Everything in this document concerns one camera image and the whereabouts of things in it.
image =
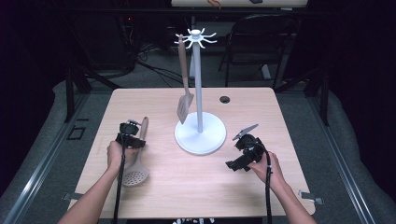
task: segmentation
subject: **human hand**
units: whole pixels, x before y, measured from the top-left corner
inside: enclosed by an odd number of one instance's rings
[[[127,148],[125,149],[125,163],[132,158],[138,149]],[[122,146],[116,142],[111,141],[107,147],[107,168],[120,169],[122,156]]]
[[[275,153],[268,152],[268,155],[271,160],[271,181],[270,181],[270,188],[272,190],[277,190],[284,186],[286,184],[285,178],[282,174],[282,169],[280,168],[279,165],[279,160],[277,159],[277,156]],[[264,153],[262,155],[262,159],[259,162],[252,162],[251,164],[248,165],[250,169],[256,173],[256,175],[259,177],[259,179],[262,182],[266,182],[266,177],[267,177],[267,156]]]

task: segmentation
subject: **white round base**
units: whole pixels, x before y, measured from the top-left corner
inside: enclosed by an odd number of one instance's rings
[[[195,155],[207,155],[221,147],[226,136],[224,123],[216,116],[203,112],[203,131],[198,133],[197,113],[190,113],[183,124],[175,128],[177,143]]]

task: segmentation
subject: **slotted spatula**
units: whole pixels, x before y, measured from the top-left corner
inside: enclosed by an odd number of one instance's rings
[[[139,136],[141,140],[145,140],[148,126],[149,126],[149,118],[144,117],[142,121],[142,127],[140,129],[140,136]],[[142,150],[143,148],[140,148],[139,151],[137,151],[137,156],[136,156],[136,160],[134,161],[134,164],[131,167],[128,167],[127,169],[124,170],[122,177],[123,186],[131,187],[134,185],[138,185],[142,183],[149,176],[149,170],[146,167],[144,167],[140,162]]]
[[[181,75],[183,77],[183,85],[185,94],[180,96],[177,106],[177,116],[181,123],[184,123],[187,116],[189,115],[189,107],[191,105],[194,94],[189,91],[189,80],[187,77],[187,59],[186,59],[186,47],[183,43],[183,35],[178,37],[178,58],[180,59]]]

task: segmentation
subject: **white mug tree stand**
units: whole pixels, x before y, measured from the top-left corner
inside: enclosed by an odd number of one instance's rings
[[[181,148],[194,155],[207,155],[221,147],[226,137],[224,123],[213,114],[203,112],[202,109],[202,84],[201,84],[201,53],[200,48],[205,48],[201,41],[216,43],[202,35],[205,29],[188,30],[188,36],[183,36],[183,42],[190,41],[186,49],[192,46],[193,69],[195,74],[195,96],[197,112],[190,113],[184,123],[180,121],[175,128],[175,138]]]

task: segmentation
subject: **person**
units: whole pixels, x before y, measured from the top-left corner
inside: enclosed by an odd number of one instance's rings
[[[298,201],[290,185],[286,182],[276,154],[268,151],[268,155],[272,166],[270,189],[279,199],[283,210],[285,210],[288,222],[290,224],[317,223],[305,210],[300,201]],[[267,172],[267,159],[265,154],[262,155],[262,159],[259,162],[252,162],[248,167],[265,183]]]
[[[137,149],[125,150],[125,162],[132,158]],[[60,224],[67,223],[97,223],[102,212],[107,194],[111,186],[118,176],[120,170],[122,148],[116,141],[111,141],[107,147],[107,169],[98,181],[64,214]],[[270,182],[270,189],[279,199],[286,217],[290,224],[311,224],[316,221],[309,215],[303,205],[298,201],[294,195],[290,185],[286,182],[279,161],[275,153],[268,152],[271,164],[272,175]],[[253,162],[249,165],[257,177],[265,183],[267,159],[266,155],[262,156],[259,162]]]
[[[125,162],[130,160],[137,149],[125,150]],[[107,194],[119,174],[122,147],[111,141],[107,147],[107,169],[96,183],[64,214],[58,223],[97,223]]]

